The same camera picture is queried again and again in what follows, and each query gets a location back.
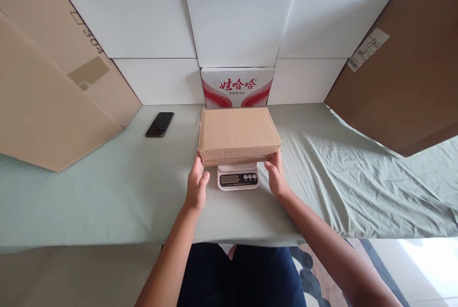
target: smartphone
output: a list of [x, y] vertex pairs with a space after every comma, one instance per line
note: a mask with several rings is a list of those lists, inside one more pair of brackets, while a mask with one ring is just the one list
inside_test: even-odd
[[153, 121], [153, 124], [146, 132], [147, 138], [161, 138], [167, 131], [168, 125], [172, 120], [174, 113], [159, 113]]

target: hand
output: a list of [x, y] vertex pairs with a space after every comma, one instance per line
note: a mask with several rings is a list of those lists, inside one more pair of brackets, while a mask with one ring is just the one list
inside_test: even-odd
[[187, 177], [187, 193], [183, 207], [201, 211], [205, 206], [207, 192], [205, 188], [210, 180], [210, 173], [204, 172], [199, 153], [196, 154], [194, 165]]
[[283, 171], [283, 161], [281, 160], [281, 151], [278, 149], [269, 161], [264, 163], [269, 173], [269, 186], [272, 194], [279, 198], [291, 192], [288, 183], [286, 183]]

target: kitchen scale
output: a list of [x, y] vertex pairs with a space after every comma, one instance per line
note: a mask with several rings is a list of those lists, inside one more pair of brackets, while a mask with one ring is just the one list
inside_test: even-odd
[[258, 186], [258, 163], [218, 166], [218, 187], [221, 190], [250, 190]]

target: dark blue pants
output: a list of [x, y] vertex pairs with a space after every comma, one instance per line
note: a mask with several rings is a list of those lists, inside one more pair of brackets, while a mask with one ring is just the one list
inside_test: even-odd
[[178, 306], [305, 307], [287, 247], [237, 245], [233, 260], [218, 244], [191, 247]]

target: wrinkled sheet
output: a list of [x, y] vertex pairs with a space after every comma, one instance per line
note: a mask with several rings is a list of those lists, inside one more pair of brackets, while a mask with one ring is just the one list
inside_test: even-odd
[[[49, 245], [163, 243], [186, 194], [202, 105], [144, 106], [113, 140], [61, 173], [0, 156], [0, 251]], [[291, 188], [340, 235], [458, 235], [458, 138], [403, 158], [325, 104], [269, 107]], [[172, 111], [164, 138], [144, 133]], [[195, 242], [303, 243], [267, 185], [220, 191], [216, 168]]]

